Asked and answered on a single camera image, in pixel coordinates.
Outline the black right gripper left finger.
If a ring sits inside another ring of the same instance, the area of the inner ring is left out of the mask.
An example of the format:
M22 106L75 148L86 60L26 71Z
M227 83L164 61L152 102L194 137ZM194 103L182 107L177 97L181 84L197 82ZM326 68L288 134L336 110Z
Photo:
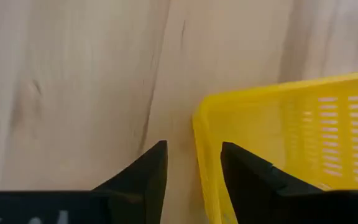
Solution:
M167 185L168 146L159 141L120 173L94 188L108 193L111 223L159 224Z

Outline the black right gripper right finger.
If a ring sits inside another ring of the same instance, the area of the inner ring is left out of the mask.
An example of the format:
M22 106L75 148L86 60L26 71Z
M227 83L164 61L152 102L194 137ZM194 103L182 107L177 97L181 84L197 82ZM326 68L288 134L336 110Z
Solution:
M238 223L281 223L285 196L322 191L232 142L222 144L220 159Z

